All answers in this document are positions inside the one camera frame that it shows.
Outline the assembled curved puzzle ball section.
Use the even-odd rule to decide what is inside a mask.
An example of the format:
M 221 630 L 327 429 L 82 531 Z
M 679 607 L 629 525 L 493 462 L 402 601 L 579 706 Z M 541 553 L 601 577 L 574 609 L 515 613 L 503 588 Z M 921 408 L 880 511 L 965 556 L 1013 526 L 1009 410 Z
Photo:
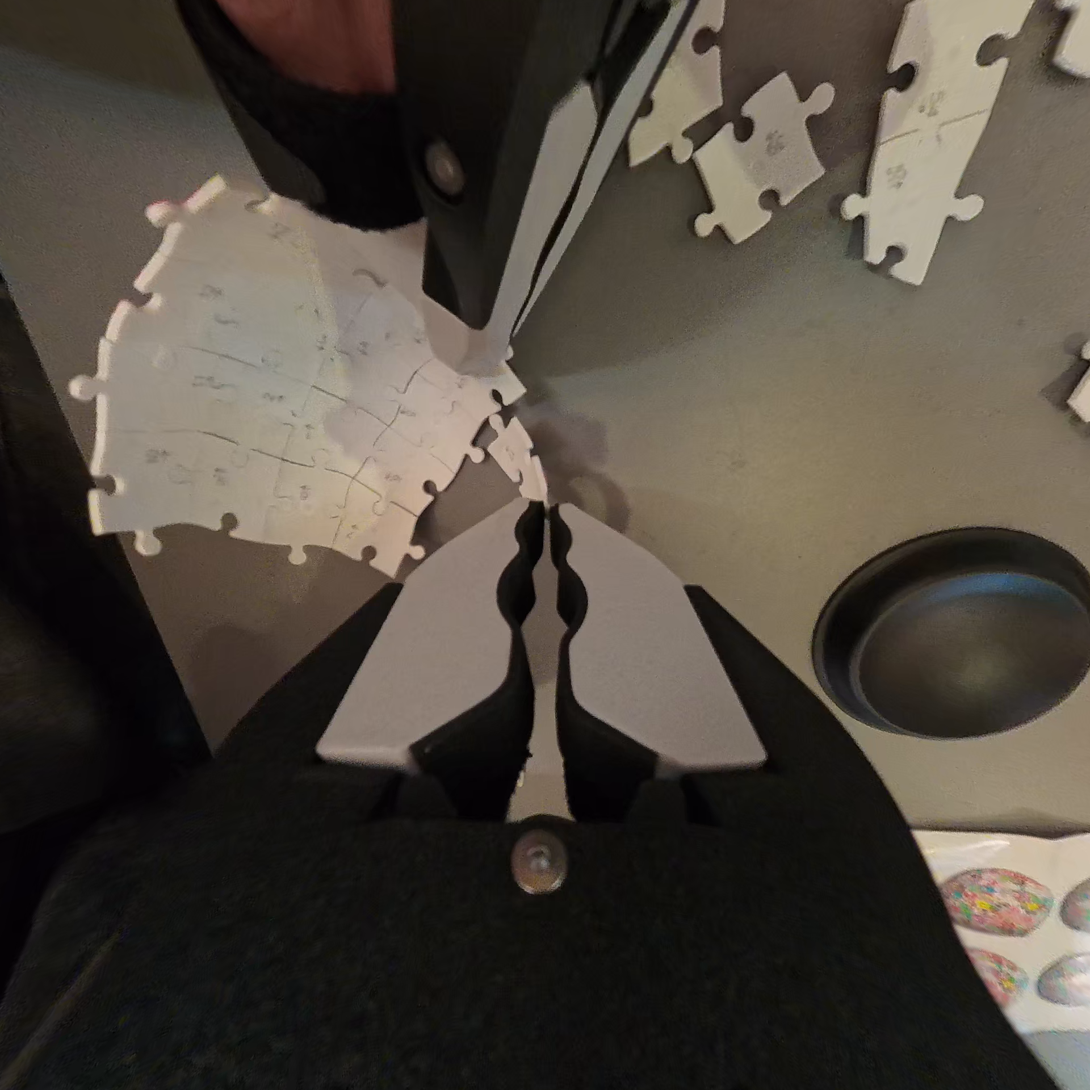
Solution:
M 96 408 L 90 477 L 111 484 L 89 491 L 90 530 L 154 556 L 164 526 L 229 514 L 232 538 L 294 565 L 422 559 L 417 519 L 525 393 L 507 363 L 477 377 L 436 354 L 425 225 L 363 232 L 219 174 L 146 217 L 146 300 L 118 303 L 96 372 L 70 383 Z

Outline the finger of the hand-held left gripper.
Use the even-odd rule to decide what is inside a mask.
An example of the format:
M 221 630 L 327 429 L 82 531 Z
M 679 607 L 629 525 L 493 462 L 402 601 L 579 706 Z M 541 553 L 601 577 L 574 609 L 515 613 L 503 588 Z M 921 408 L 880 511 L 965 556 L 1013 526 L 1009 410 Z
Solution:
M 538 262 L 532 290 L 514 320 L 512 334 L 518 334 L 525 323 L 564 258 L 623 138 L 634 125 L 635 114 L 647 99 L 695 7 L 695 2 L 641 2 L 623 33 L 623 40 L 604 62 L 605 116 L 598 123 L 571 198 L 552 234 L 550 245 Z
M 498 374 L 550 282 L 586 211 L 582 191 L 597 122 L 591 86 L 579 81 L 552 110 L 530 171 L 498 179 L 499 211 L 486 213 L 469 265 L 473 291 L 459 299 L 468 329 L 459 374 Z

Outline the single white puzzle piece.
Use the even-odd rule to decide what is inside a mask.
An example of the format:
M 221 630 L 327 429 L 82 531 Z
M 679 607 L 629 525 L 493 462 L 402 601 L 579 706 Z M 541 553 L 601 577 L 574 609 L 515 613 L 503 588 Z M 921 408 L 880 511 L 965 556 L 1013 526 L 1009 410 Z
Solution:
M 488 417 L 495 438 L 487 445 L 487 455 L 519 487 L 522 497 L 547 504 L 548 485 L 542 462 L 534 449 L 533 439 L 521 420 L 512 416 L 505 421 L 498 414 Z

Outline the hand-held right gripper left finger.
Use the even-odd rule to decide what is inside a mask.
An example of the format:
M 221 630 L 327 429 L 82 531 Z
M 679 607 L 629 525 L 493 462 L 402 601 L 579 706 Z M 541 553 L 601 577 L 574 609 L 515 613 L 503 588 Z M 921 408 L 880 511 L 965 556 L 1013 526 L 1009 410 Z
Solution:
M 459 816 L 502 821 L 533 731 L 523 623 L 538 559 L 540 502 L 510 502 L 422 561 L 397 592 L 317 756 L 431 777 Z

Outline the person's dark trousers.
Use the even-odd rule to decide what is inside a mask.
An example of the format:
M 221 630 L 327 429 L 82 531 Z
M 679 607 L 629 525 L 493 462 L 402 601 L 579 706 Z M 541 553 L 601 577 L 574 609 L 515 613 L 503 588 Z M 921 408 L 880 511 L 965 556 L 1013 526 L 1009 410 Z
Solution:
M 211 756 L 7 284 L 1 301 L 2 834 Z

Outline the pile of white puzzle pieces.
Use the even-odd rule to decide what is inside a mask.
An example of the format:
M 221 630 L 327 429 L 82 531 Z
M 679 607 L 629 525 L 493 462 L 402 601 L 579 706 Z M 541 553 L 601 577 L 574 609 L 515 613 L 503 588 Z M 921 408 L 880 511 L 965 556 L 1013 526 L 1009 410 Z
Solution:
M 978 194 L 959 195 L 965 174 L 1000 97 L 1009 61 L 981 61 L 993 39 L 1012 40 L 1029 17 L 1029 1 L 917 1 L 904 7 L 892 40 L 887 74 L 909 70 L 904 87 L 884 90 L 879 104 L 865 187 L 841 201 L 846 221 L 863 219 L 863 258 L 879 266 L 892 250 L 900 254 L 891 276 L 921 284 L 949 220 L 968 223 L 983 210 Z M 756 89 L 741 114 L 751 124 L 740 137 L 730 122 L 700 146 L 689 129 L 720 108 L 719 47 L 698 49 L 704 32 L 718 32 L 725 2 L 697 2 L 649 93 L 647 112 L 628 136 L 631 167 L 668 150 L 674 162 L 694 164 L 708 211 L 693 222 L 697 237 L 718 230 L 732 244 L 770 222 L 766 194 L 782 205 L 797 198 L 825 169 L 811 141 L 809 122 L 823 116 L 834 86 L 819 84 L 801 98 L 787 73 Z

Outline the black round puzzle stand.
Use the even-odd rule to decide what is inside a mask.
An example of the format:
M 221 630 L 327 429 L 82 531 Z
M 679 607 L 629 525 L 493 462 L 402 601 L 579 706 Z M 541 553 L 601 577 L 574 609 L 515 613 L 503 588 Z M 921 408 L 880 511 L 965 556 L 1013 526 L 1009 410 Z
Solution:
M 1012 731 L 1089 668 L 1089 576 L 1070 552 L 1005 526 L 904 540 L 825 603 L 811 661 L 855 719 L 927 739 Z

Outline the white paper instruction sheet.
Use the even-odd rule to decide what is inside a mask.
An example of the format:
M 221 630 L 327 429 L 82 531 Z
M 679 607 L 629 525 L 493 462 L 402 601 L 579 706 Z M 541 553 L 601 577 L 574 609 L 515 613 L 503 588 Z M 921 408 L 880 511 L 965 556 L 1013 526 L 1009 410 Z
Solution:
M 1088 1065 L 1089 835 L 915 831 L 950 924 L 1013 1028 Z

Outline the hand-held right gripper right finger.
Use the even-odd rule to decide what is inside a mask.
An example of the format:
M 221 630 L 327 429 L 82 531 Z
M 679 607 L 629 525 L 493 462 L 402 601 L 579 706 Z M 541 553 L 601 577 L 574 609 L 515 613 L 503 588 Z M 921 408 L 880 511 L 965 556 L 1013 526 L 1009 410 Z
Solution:
M 555 720 L 578 822 L 619 822 L 647 783 L 768 759 L 685 582 L 572 504 L 552 508 L 565 623 Z

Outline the person's left hand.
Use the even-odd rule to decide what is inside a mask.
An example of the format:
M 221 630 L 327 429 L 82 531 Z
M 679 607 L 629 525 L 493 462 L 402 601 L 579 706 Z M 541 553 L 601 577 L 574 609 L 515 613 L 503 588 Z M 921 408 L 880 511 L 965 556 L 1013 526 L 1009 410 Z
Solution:
M 284 76 L 336 93 L 396 90 L 390 1 L 220 1 L 218 7 Z

